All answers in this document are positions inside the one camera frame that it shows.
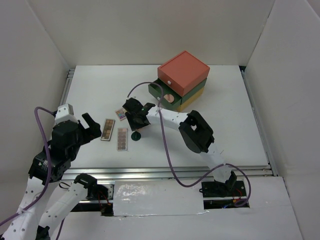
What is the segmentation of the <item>dark green cushion puff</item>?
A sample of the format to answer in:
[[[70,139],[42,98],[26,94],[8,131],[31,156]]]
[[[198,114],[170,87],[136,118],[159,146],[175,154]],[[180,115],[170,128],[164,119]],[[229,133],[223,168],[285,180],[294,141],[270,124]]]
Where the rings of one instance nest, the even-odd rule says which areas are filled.
[[[131,134],[131,139],[133,140],[133,141],[139,141],[140,139],[141,139],[141,137],[142,137],[142,135],[141,135],[141,133],[140,132],[138,132],[138,131],[134,131],[132,134]]]

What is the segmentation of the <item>peach round puff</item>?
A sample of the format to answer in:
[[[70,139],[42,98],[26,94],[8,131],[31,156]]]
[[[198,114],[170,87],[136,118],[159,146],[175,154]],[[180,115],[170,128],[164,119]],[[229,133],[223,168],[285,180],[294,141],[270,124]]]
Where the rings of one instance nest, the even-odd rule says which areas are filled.
[[[175,101],[175,97],[172,94],[165,94],[163,97],[168,103],[173,103]]]

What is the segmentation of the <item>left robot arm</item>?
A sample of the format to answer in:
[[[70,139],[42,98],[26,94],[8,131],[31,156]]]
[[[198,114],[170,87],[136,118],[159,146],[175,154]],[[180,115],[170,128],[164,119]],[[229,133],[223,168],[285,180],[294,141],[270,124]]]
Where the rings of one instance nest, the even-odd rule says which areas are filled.
[[[70,113],[62,115],[62,111],[58,110],[53,116],[56,123],[51,140],[47,140],[40,118],[35,115],[44,147],[32,161],[27,187],[17,212],[1,222],[2,225],[10,222],[8,229],[0,236],[2,240],[49,240],[80,201],[85,198],[106,199],[108,196],[108,189],[98,184],[96,178],[81,173],[62,197],[47,208],[52,193],[59,186],[71,162],[76,159],[80,147],[102,134],[100,124],[88,113],[82,114],[88,128],[84,128]]]

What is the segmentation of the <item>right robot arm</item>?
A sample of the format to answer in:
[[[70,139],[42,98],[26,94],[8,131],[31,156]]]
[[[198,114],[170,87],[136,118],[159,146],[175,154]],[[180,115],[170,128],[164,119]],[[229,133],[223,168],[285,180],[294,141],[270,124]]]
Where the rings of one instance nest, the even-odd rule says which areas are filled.
[[[200,183],[208,175],[213,174],[213,186],[208,188],[202,187],[200,189],[201,193],[225,197],[235,190],[237,176],[228,167],[220,154],[216,153],[214,132],[198,111],[192,110],[190,113],[176,112],[149,102],[142,105],[137,99],[132,97],[127,99],[122,107],[126,110],[125,115],[132,131],[151,124],[160,125],[169,168],[179,185],[184,188],[191,188]],[[196,182],[184,184],[179,180],[169,156],[165,127],[179,131],[186,147],[207,161],[210,170]]]

